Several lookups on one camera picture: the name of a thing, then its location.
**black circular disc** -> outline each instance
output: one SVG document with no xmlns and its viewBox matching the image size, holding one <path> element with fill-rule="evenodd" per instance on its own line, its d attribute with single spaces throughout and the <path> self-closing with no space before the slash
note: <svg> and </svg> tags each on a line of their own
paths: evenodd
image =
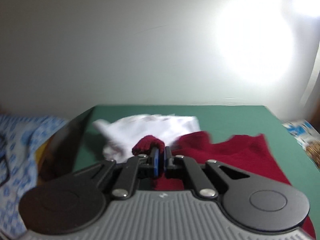
<svg viewBox="0 0 320 240">
<path fill-rule="evenodd" d="M 259 190 L 253 193 L 249 201 L 252 206 L 261 211 L 278 211 L 287 204 L 287 198 L 274 190 Z"/>
<path fill-rule="evenodd" d="M 19 212 L 28 229 L 46 235 L 76 232 L 102 214 L 106 200 L 89 180 L 68 179 L 28 191 Z"/>
<path fill-rule="evenodd" d="M 241 225 L 277 232 L 300 225 L 309 212 L 307 197 L 295 188 L 263 177 L 239 179 L 225 193 L 225 211 Z"/>
</svg>

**red knitted fabric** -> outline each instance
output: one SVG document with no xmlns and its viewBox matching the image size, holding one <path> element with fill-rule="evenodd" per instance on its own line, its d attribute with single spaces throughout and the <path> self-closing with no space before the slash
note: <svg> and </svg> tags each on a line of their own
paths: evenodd
<svg viewBox="0 0 320 240">
<path fill-rule="evenodd" d="M 290 184 L 284 173 L 268 150 L 264 135 L 251 137 L 249 135 L 234 135 L 228 141 L 211 144 L 207 132 L 200 131 L 184 135 L 178 140 L 179 150 L 173 155 L 181 154 L 194 158 L 198 163 L 215 159 L 231 166 L 249 171 L 270 179 Z M 157 180 L 155 190 L 181 190 L 183 184 L 178 179 Z M 306 218 L 302 228 L 313 238 L 316 238 L 312 222 Z"/>
<path fill-rule="evenodd" d="M 138 143 L 132 148 L 132 154 L 146 154 L 149 155 L 152 148 L 157 147 L 160 153 L 164 151 L 164 143 L 163 141 L 159 140 L 158 138 L 147 135 L 143 137 Z"/>
</svg>

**white cloth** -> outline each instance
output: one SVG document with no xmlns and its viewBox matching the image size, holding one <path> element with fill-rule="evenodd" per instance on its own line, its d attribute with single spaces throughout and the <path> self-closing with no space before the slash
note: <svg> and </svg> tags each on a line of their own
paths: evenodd
<svg viewBox="0 0 320 240">
<path fill-rule="evenodd" d="M 171 146 L 178 137 L 200 131 L 195 116 L 140 114 L 113 123 L 99 119 L 92 124 L 107 139 L 103 148 L 104 157 L 117 163 L 126 162 L 132 157 L 132 148 L 147 135 L 153 135 L 166 146 Z"/>
</svg>

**blue patterned cloth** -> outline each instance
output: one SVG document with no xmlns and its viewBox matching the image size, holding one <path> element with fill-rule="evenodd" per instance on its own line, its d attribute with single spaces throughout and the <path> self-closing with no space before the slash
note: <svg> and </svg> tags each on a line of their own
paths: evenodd
<svg viewBox="0 0 320 240">
<path fill-rule="evenodd" d="M 65 124 L 52 116 L 0 114 L 0 231 L 12 239 L 26 231 L 18 205 L 22 195 L 36 186 L 34 153 Z"/>
</svg>

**green tabletop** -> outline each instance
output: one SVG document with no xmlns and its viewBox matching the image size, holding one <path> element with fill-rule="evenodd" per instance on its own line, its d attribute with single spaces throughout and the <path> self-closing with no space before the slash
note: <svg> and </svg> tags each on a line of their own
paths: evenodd
<svg viewBox="0 0 320 240">
<path fill-rule="evenodd" d="M 310 217 L 320 237 L 320 173 L 296 140 L 264 106 L 96 106 L 89 117 L 74 171 L 103 159 L 105 140 L 93 128 L 93 121 L 114 122 L 135 114 L 196 116 L 201 130 L 211 134 L 213 143 L 225 141 L 234 134 L 265 134 L 271 153 L 291 184 L 309 198 Z"/>
</svg>

